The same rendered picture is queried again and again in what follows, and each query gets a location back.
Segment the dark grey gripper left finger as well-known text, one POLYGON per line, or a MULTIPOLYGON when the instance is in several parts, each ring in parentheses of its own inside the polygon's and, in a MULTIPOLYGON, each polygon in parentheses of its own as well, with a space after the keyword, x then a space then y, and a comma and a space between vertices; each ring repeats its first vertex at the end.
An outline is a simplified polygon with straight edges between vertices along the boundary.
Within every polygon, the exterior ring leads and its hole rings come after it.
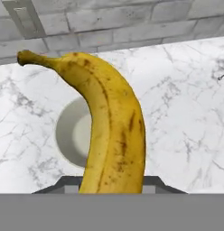
POLYGON ((35 194, 75 194, 79 192, 81 176, 62 176, 55 184, 35 191, 35 194))

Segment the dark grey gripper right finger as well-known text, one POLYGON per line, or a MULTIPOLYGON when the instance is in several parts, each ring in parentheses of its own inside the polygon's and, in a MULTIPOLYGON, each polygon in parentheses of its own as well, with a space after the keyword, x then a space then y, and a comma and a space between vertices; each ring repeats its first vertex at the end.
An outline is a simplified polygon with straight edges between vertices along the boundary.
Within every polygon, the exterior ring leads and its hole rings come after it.
POLYGON ((184 191, 167 186, 158 176, 145 176, 143 182, 144 194, 184 194, 184 191))

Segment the yellow banana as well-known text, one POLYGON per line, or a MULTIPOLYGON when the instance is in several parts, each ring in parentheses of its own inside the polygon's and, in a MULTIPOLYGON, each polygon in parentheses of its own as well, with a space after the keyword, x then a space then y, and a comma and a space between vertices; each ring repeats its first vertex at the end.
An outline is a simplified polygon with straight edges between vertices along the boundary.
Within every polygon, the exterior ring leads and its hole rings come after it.
POLYGON ((17 62, 54 70, 86 100, 90 145, 79 193, 140 193, 145 175, 145 120, 133 88, 120 72, 100 57, 80 51, 53 58, 23 50, 17 53, 17 62))

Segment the white bowl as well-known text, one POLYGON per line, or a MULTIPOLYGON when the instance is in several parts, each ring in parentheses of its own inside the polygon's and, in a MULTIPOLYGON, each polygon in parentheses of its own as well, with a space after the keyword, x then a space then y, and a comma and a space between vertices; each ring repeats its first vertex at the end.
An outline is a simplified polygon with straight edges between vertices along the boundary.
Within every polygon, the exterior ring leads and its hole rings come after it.
POLYGON ((61 111, 55 127, 56 144, 71 164, 85 168, 90 144, 91 115, 83 97, 74 99, 61 111))

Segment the grey wall outlet plate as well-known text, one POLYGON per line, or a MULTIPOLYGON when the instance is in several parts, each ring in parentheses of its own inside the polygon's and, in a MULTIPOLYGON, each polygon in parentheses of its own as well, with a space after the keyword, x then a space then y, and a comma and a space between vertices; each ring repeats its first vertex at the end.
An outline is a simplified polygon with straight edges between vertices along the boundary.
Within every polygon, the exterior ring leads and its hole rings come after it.
POLYGON ((1 2, 26 40, 46 36, 32 0, 1 0, 1 2))

